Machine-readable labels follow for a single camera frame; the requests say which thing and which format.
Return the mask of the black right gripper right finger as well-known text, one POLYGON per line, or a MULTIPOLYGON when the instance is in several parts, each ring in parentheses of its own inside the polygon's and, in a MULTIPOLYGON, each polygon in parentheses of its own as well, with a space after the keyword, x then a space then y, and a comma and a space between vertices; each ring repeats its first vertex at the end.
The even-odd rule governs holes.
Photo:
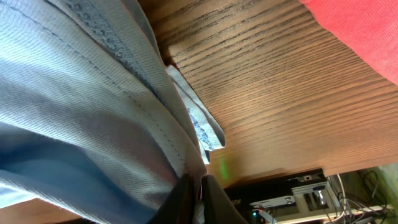
POLYGON ((202 193, 206 224, 248 224, 214 176, 202 178, 202 193))

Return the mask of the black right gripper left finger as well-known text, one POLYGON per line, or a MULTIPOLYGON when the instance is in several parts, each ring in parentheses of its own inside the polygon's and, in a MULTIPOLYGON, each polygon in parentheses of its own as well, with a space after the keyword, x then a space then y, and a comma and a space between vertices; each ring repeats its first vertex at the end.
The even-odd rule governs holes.
POLYGON ((147 224, 191 224, 194 199, 192 178, 184 174, 147 224))

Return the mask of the light blue printed t-shirt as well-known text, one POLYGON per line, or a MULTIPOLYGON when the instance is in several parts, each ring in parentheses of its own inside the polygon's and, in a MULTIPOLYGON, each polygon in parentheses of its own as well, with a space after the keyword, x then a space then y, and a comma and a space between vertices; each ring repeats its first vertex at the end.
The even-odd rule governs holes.
POLYGON ((137 1, 1 1, 1 206, 147 223, 224 133, 137 1))

